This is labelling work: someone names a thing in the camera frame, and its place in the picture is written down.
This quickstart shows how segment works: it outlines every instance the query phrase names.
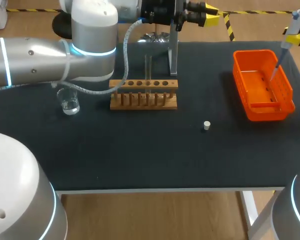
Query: wooden floor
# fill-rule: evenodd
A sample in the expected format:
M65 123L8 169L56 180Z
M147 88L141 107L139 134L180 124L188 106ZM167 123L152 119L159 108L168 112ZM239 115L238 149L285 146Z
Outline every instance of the wooden floor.
M222 11L293 11L298 0L211 0ZM11 9L58 9L57 0L9 0ZM56 13L11 12L0 37L40 37L59 39L52 32ZM237 41L282 40L289 25L288 14L233 14L231 26ZM129 25L119 26L122 40ZM131 41L153 32L154 25L136 29ZM158 26L159 32L168 32ZM218 26L199 28L186 23L180 33L183 42L227 42L229 36L223 19ZM300 70L300 47L292 50ZM254 192L260 212L271 192ZM247 230L235 192L149 193L69 195L64 206L68 216L68 240L246 240ZM272 240L271 233L263 240Z

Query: pipette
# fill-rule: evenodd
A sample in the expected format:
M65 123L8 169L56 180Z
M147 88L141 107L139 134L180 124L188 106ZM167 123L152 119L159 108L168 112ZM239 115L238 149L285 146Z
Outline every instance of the pipette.
M274 67L270 81L275 77L278 68L281 65L282 61L284 60L285 56L287 55L289 49L293 46L293 44L297 44L297 43L299 44L300 42L299 31L300 31L300 9L292 13L292 22L285 32L284 40L281 43L281 55Z

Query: test tube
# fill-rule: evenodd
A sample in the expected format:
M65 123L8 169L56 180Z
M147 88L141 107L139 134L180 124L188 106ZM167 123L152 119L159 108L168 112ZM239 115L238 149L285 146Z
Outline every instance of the test tube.
M152 70L152 56L146 54L144 56L144 72L145 72L145 84L149 86L151 84L151 70ZM144 93L150 94L150 89L145 89Z

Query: black table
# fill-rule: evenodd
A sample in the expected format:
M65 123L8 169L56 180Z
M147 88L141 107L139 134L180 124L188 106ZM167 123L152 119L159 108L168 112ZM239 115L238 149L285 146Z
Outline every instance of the black table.
M166 44L128 46L130 79L168 79ZM123 75L118 46L114 79ZM79 94L80 112L65 116L50 84L0 92L0 133L25 144L57 191L284 187L300 170L300 74L283 69L295 112L281 122L250 122L232 76L233 52L278 42L180 43L178 110L110 111L109 96ZM108 82L85 83L103 90ZM211 122L201 132L204 121Z

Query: hazard tape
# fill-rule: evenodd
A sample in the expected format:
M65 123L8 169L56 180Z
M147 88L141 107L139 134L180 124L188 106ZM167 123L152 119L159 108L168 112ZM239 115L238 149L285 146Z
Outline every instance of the hazard tape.
M61 9L11 9L7 8L8 13L20 13L20 12L41 12L41 13L60 13Z
M224 13L223 18L224 18L224 23L225 23L226 29L228 31L230 41L235 42L236 39L235 39L234 31L232 30L232 27L231 27L231 24L230 24L229 14Z
M8 8L6 10L9 13L13 12L43 12L43 13L60 13L62 12L61 9L11 9ZM223 14L291 14L293 11L219 11L220 15Z
M292 14L293 11L221 11L221 14Z

